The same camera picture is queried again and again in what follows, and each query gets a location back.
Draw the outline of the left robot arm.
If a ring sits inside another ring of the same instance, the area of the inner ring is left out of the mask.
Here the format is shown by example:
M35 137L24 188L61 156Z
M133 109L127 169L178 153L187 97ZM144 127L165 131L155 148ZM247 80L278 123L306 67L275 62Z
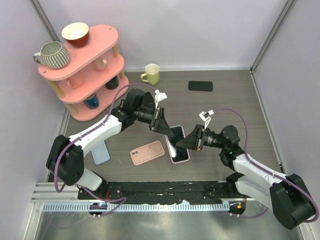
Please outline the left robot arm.
M135 121L148 124L148 128L166 136L172 136L164 115L164 108L159 102L167 95L159 90L152 96L138 88L131 89L120 105L109 110L108 114L96 124L82 132L66 137L57 136L52 144L46 167L53 173L53 182L57 192L63 190L58 186L58 180L64 185L79 186L89 191L93 198L100 200L107 195L107 182L97 173L84 166L85 156L106 139L117 135Z

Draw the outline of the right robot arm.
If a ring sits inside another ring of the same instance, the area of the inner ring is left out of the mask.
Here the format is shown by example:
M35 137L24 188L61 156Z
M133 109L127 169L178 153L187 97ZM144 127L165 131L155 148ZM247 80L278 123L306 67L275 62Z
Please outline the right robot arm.
M219 148L221 162L234 171L227 178L226 193L233 198L241 194L257 200L271 210L286 229L292 230L319 218L319 208L300 176L266 167L243 150L239 142L238 130L232 125L215 133L198 124L177 146L195 151L204 146Z

